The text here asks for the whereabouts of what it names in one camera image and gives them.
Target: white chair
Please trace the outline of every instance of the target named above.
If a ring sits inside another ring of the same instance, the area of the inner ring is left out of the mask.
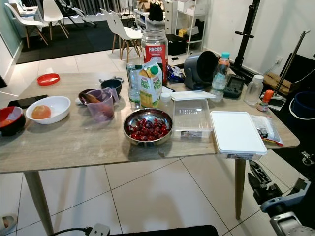
[[[132,49],[129,49],[129,42],[131,42],[132,46],[134,47],[136,53],[138,54],[138,56],[140,56],[140,52],[138,47],[140,48],[141,52],[142,52],[142,47],[141,47],[141,38],[142,38],[142,33],[135,31],[129,27],[124,27],[122,21],[120,20],[119,16],[117,15],[116,12],[112,11],[112,17],[113,20],[116,24],[116,31],[117,34],[123,39],[123,45],[122,45],[122,49],[121,49],[121,53],[120,53],[120,60],[122,60],[123,58],[123,53],[124,53],[124,49],[125,49],[125,45],[127,46],[127,63],[129,62],[129,53]]]
[[[46,43],[46,45],[48,46],[48,43],[46,41],[46,38],[44,37],[44,35],[40,32],[40,30],[38,29],[37,26],[45,26],[44,23],[42,23],[41,21],[31,21],[31,20],[25,20],[23,19],[17,12],[16,10],[8,3],[5,3],[5,5],[11,10],[11,12],[13,13],[13,15],[15,16],[15,18],[18,20],[18,22],[22,25],[25,26],[25,30],[26,30],[26,42],[28,44],[28,48],[30,48],[30,39],[29,39],[29,26],[34,26],[38,35],[43,39],[43,41]]]
[[[114,22],[113,18],[112,18],[112,13],[108,13],[108,11],[106,11],[105,9],[100,8],[101,12],[104,13],[109,29],[110,31],[114,34],[114,40],[113,40],[113,48],[112,48],[112,53],[114,53],[114,48],[115,48],[115,43],[116,43],[116,37],[119,37],[119,54],[121,53],[121,38],[118,35],[118,32],[116,30],[116,23]]]
[[[44,0],[43,10],[44,10],[44,21],[49,22],[50,40],[53,40],[53,34],[52,34],[52,27],[53,27],[52,22],[53,21],[57,21],[59,23],[65,36],[67,38],[69,38],[68,37],[69,32],[65,28],[64,24],[61,22],[61,20],[63,19],[63,14],[59,10],[55,1],[54,0]]]

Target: stainless steel bowl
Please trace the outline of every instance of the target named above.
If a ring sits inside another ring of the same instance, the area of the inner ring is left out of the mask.
[[[139,140],[133,139],[132,137],[129,136],[129,132],[127,128],[129,127],[129,125],[135,126],[136,122],[139,120],[142,120],[143,118],[151,121],[152,123],[154,123],[155,118],[164,121],[167,128],[169,129],[168,134],[163,136],[160,139],[156,139],[152,141],[139,141]],[[167,113],[159,109],[154,109],[154,108],[146,108],[146,109],[134,111],[124,120],[124,134],[127,137],[127,139],[134,145],[139,145],[139,146],[144,146],[144,147],[160,145],[166,142],[171,136],[172,129],[173,129],[172,118]]]

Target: bottle cap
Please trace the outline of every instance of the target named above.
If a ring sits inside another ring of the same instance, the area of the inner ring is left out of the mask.
[[[230,58],[230,53],[228,53],[228,52],[223,52],[223,53],[222,53],[222,58],[229,59],[229,58]]]
[[[163,93],[161,93],[161,97],[160,97],[160,100],[162,101],[162,102],[169,102],[169,101],[171,101],[171,94],[170,93],[168,93],[168,92],[163,92]]]
[[[262,98],[262,102],[268,103],[272,98],[272,95],[274,95],[274,92],[272,90],[267,90],[264,97]]]
[[[128,69],[135,68],[135,67],[136,67],[136,65],[132,62],[127,64]]]
[[[252,79],[254,82],[263,82],[264,77],[262,75],[254,75],[254,78]]]
[[[153,74],[153,75],[156,75],[158,74],[158,67],[156,65],[152,66],[150,68],[150,72]]]

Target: wooden table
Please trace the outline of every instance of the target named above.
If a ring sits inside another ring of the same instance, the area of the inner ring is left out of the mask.
[[[61,74],[61,80],[55,85],[39,86],[37,81],[19,96],[27,98],[38,95],[63,95],[71,100],[70,114],[63,120],[49,125],[41,125],[27,119],[25,129],[12,137],[0,138],[0,173],[24,172],[35,207],[47,234],[53,233],[50,214],[38,171],[105,165],[132,161],[175,158],[215,154],[213,139],[210,142],[199,140],[170,139],[156,147],[138,147],[132,145],[123,134],[122,123],[131,113],[128,100],[128,82],[125,72],[115,73],[123,77],[123,89],[115,117],[108,123],[96,123],[85,106],[76,105],[78,93],[89,88],[98,88],[98,79],[103,74]],[[183,84],[171,85],[176,91],[187,90]],[[295,147],[299,140],[272,113],[262,113],[256,108],[238,100],[224,99],[209,108],[215,111],[246,111],[251,115],[271,116],[284,146],[266,144],[268,149]],[[235,200],[236,218],[240,218],[245,179],[245,160],[235,163]]]

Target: white bowl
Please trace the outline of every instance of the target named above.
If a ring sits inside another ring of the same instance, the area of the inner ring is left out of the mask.
[[[46,97],[31,104],[27,108],[25,115],[27,118],[34,120],[39,124],[52,124],[62,120],[69,114],[70,104],[71,102],[67,97],[63,96]],[[33,110],[35,109],[35,107],[41,105],[45,105],[50,108],[51,116],[46,119],[33,119],[32,118]]]

